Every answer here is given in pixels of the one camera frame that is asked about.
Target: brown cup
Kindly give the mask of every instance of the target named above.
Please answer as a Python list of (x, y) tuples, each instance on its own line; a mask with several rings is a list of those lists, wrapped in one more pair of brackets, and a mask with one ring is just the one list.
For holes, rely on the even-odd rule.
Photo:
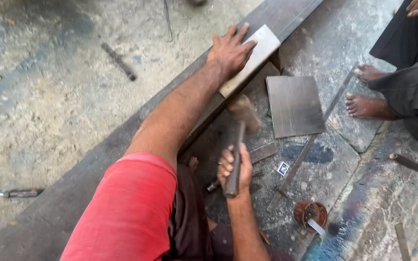
[(324, 228), (327, 222), (327, 209), (319, 202), (313, 202), (311, 200), (299, 201), (294, 206), (294, 218), (299, 224), (307, 228), (307, 230), (315, 232), (307, 221), (313, 218), (319, 226)]

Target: screwdriver handle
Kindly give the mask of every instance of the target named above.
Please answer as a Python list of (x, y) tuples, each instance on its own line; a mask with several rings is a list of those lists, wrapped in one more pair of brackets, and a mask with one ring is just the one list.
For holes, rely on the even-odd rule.
[(3, 196), (10, 197), (36, 197), (43, 192), (42, 189), (23, 189), (23, 190), (10, 190), (3, 192)]

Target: red t-shirt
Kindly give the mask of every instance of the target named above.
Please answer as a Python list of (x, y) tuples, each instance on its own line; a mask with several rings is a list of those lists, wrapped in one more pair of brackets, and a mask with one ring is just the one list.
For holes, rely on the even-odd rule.
[(163, 158), (127, 155), (106, 170), (61, 261), (160, 260), (169, 250), (167, 228), (177, 174)]

